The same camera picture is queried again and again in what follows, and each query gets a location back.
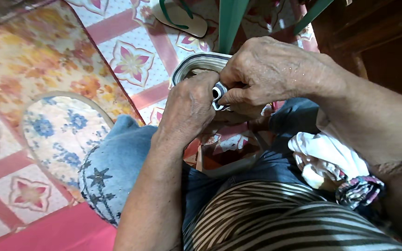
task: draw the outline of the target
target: jeans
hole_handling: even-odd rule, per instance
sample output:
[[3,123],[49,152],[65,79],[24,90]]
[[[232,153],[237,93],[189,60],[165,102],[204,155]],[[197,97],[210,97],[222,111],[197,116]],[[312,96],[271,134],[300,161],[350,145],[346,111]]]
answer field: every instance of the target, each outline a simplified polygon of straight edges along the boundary
[[[296,165],[288,141],[298,132],[316,134],[318,106],[304,98],[292,98],[271,115],[269,127],[277,134],[271,148],[254,167],[229,178],[209,178],[187,163],[182,165],[182,212],[184,230],[199,211],[217,194],[246,180],[270,180],[306,185]],[[126,115],[118,117],[105,140],[90,151],[79,171],[83,198],[104,220],[119,224],[126,198],[150,149],[157,127],[139,127]]]

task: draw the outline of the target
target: hand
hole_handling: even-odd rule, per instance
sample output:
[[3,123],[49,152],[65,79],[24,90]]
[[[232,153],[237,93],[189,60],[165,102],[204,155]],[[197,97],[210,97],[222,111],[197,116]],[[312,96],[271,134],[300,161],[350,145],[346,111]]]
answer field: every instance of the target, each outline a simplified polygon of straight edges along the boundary
[[[334,77],[335,65],[325,54],[308,52],[271,37],[254,37],[220,72],[221,82],[231,89],[218,103],[257,106],[327,92],[325,83]],[[234,88],[237,82],[249,88]]]
[[205,71],[174,86],[154,140],[171,140],[182,148],[192,142],[215,117],[212,88],[218,81],[218,73]]

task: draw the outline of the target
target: fingernail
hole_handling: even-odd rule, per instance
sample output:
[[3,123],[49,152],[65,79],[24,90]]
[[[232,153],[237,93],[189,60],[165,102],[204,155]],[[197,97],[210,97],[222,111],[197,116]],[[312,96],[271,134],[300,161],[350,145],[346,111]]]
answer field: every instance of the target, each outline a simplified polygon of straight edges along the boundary
[[221,106],[228,106],[229,105],[228,102],[227,102],[226,97],[222,97],[220,100],[218,100],[218,104],[221,105]]

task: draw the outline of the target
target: green chair leg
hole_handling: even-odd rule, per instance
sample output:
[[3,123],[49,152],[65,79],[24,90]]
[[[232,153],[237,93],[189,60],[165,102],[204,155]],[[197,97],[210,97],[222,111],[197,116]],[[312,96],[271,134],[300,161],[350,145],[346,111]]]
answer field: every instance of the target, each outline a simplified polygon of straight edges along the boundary
[[220,0],[219,49],[229,54],[249,0]]
[[333,0],[317,0],[313,7],[294,27],[294,35],[299,34],[306,26],[308,26],[322,11],[327,8]]

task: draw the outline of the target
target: rolled fabric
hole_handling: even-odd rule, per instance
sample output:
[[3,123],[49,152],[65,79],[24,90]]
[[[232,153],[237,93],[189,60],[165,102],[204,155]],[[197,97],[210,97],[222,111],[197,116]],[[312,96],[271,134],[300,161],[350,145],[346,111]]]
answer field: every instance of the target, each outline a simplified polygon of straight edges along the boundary
[[[231,55],[220,54],[215,52],[198,52],[183,59],[181,63],[176,67],[175,71],[171,75],[171,84],[176,86],[181,82],[185,76],[193,69],[208,69],[216,72],[220,72],[227,61],[231,58]],[[220,106],[218,100],[227,92],[227,88],[220,82],[216,83],[212,89],[214,93],[214,101],[212,105],[216,111],[224,111],[229,106]]]
[[336,190],[336,202],[354,210],[369,205],[384,190],[384,183],[373,175],[358,176],[342,183]]

